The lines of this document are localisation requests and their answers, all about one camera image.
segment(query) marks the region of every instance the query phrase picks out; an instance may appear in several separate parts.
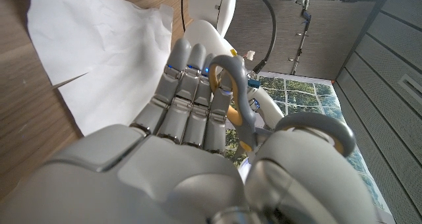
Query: curved handle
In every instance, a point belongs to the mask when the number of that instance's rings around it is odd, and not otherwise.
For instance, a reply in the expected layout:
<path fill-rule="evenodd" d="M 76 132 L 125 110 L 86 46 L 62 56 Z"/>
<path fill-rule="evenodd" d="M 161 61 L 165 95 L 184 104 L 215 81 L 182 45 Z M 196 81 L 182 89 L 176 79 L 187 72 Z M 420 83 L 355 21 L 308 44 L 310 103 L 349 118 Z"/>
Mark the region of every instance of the curved handle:
<path fill-rule="evenodd" d="M 355 135 L 345 123 L 318 113 L 290 114 L 278 122 L 276 130 L 300 127 L 314 128 L 332 137 L 334 148 L 344 157 L 350 155 L 356 147 Z"/>
<path fill-rule="evenodd" d="M 220 55 L 213 58 L 209 71 L 210 87 L 213 92 L 220 85 L 217 79 L 217 66 L 222 67 L 229 74 L 233 88 L 233 100 L 236 108 L 239 108 L 237 111 L 232 106 L 229 106 L 227 118 L 236 128 L 242 148 L 250 152 L 257 147 L 255 134 L 256 115 L 249 106 L 247 99 L 248 78 L 245 62 L 239 56 Z"/>

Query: gray cable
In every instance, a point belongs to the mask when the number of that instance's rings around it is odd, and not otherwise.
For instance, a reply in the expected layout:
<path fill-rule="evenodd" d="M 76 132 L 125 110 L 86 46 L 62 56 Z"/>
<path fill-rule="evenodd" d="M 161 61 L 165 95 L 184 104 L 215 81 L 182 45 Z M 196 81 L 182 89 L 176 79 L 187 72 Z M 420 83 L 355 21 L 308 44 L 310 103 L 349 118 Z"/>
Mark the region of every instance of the gray cable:
<path fill-rule="evenodd" d="M 257 66 L 253 69 L 253 71 L 258 74 L 262 68 L 265 66 L 266 62 L 270 58 L 270 54 L 272 52 L 272 49 L 274 48 L 274 44 L 276 43 L 276 35 L 277 35 L 277 20 L 276 20 L 276 14 L 274 13 L 274 10 L 268 0 L 262 0 L 265 5 L 268 7 L 268 10 L 270 10 L 271 19 L 272 19 L 272 37 L 271 37 L 271 43 L 270 47 L 268 48 L 268 51 L 266 52 L 265 58 L 259 62 Z"/>

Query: wooden surface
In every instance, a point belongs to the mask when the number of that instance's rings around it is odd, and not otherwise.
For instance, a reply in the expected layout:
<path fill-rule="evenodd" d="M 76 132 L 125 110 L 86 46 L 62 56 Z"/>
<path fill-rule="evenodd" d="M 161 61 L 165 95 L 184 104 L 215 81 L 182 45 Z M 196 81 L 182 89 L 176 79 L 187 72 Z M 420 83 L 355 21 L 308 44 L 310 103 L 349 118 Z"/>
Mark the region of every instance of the wooden surface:
<path fill-rule="evenodd" d="M 277 40 L 263 71 L 290 74 L 305 24 L 301 7 L 291 0 L 269 0 L 277 18 Z M 334 80 L 375 2 L 311 1 L 312 15 L 296 75 Z M 226 40 L 244 55 L 256 51 L 248 69 L 264 58 L 272 35 L 271 16 L 261 0 L 237 0 Z"/>
<path fill-rule="evenodd" d="M 174 41 L 183 35 L 180 0 L 128 0 L 142 8 L 174 8 Z M 187 0 L 184 0 L 185 23 Z M 26 29 L 30 0 L 0 0 L 0 199 L 51 154 L 81 133 L 51 86 Z"/>

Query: robot finger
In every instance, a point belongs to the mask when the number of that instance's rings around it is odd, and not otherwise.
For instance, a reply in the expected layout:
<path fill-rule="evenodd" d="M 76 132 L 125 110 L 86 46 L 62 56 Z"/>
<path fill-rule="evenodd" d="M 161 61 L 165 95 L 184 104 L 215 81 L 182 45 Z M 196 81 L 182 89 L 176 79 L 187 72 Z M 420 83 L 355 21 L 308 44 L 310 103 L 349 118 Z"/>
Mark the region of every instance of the robot finger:
<path fill-rule="evenodd" d="M 209 115 L 211 100 L 211 87 L 208 80 L 208 71 L 211 60 L 216 55 L 211 53 L 206 56 L 205 64 L 202 68 L 199 85 L 196 89 L 193 108 L 189 115 L 182 144 L 203 149 L 203 140 L 206 121 Z"/>
<path fill-rule="evenodd" d="M 205 57 L 205 47 L 200 44 L 194 45 L 183 76 L 175 90 L 175 97 L 157 133 L 159 137 L 168 138 L 176 144 L 182 142 L 187 119 L 193 108 L 196 89 L 200 83 Z"/>
<path fill-rule="evenodd" d="M 163 75 L 154 96 L 135 118 L 131 126 L 140 128 L 147 134 L 157 133 L 176 93 L 190 52 L 191 45 L 186 39 L 177 40 L 167 60 L 167 65 L 164 67 Z"/>
<path fill-rule="evenodd" d="M 226 114 L 233 97 L 231 79 L 223 71 L 220 85 L 214 90 L 210 106 L 209 120 L 206 125 L 204 150 L 223 154 L 226 146 Z"/>

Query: blue connector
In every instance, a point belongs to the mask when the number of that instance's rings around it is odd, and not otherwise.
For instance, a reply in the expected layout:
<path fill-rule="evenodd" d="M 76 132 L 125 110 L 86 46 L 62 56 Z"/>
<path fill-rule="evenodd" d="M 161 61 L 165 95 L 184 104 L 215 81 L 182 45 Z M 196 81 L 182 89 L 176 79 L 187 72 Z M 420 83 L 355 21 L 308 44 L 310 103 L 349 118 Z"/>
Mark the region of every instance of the blue connector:
<path fill-rule="evenodd" d="M 257 80 L 248 79 L 248 86 L 253 87 L 253 88 L 259 88 L 260 85 L 261 83 Z"/>

